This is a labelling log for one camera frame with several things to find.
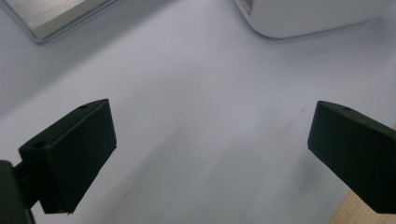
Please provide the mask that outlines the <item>white table board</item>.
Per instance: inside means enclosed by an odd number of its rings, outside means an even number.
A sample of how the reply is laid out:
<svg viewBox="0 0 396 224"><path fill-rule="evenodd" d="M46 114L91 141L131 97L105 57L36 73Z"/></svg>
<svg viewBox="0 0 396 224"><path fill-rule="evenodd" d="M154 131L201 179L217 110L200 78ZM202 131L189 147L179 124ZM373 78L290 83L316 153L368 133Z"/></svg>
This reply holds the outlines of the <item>white table board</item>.
<svg viewBox="0 0 396 224"><path fill-rule="evenodd" d="M117 148L77 210L36 224L327 224L347 186L308 149L318 101L396 125L396 5L273 39L234 0L121 0L49 43L0 9L0 159L110 102Z"/></svg>

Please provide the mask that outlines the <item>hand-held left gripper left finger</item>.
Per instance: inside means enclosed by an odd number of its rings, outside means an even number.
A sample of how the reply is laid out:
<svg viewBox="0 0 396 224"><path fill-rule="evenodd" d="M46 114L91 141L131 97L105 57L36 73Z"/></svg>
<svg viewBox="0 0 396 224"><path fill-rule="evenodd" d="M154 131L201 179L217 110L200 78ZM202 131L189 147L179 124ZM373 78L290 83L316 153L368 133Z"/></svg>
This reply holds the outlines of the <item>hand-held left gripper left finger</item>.
<svg viewBox="0 0 396 224"><path fill-rule="evenodd" d="M47 214L72 213L117 147L107 99L82 105L19 148L22 198Z"/></svg>

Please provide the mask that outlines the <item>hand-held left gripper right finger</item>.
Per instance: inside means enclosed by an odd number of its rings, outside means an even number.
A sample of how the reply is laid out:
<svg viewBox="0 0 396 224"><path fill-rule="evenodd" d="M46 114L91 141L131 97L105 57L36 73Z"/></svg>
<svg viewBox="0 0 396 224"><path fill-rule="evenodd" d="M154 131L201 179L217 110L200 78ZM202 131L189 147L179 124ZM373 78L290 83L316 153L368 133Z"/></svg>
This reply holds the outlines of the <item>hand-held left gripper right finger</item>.
<svg viewBox="0 0 396 224"><path fill-rule="evenodd" d="M308 149L378 214L396 214L396 131L362 113L319 101Z"/></svg>

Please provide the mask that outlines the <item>white square bowl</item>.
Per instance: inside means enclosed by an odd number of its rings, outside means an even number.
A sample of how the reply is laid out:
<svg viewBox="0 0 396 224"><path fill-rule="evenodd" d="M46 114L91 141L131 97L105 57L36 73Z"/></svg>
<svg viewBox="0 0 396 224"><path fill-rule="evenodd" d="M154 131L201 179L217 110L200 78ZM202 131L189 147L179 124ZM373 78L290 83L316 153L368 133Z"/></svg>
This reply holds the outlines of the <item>white square bowl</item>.
<svg viewBox="0 0 396 224"><path fill-rule="evenodd" d="M396 0L234 0L247 23L272 38L309 35L382 15Z"/></svg>

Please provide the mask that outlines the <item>white wire rack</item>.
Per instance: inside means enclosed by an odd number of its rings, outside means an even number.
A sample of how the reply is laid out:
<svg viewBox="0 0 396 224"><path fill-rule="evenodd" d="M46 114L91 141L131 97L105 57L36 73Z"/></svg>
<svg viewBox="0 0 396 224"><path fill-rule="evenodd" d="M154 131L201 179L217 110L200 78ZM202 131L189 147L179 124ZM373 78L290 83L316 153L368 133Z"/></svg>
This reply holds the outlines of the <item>white wire rack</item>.
<svg viewBox="0 0 396 224"><path fill-rule="evenodd" d="M0 0L29 38L42 44L73 29L117 0Z"/></svg>

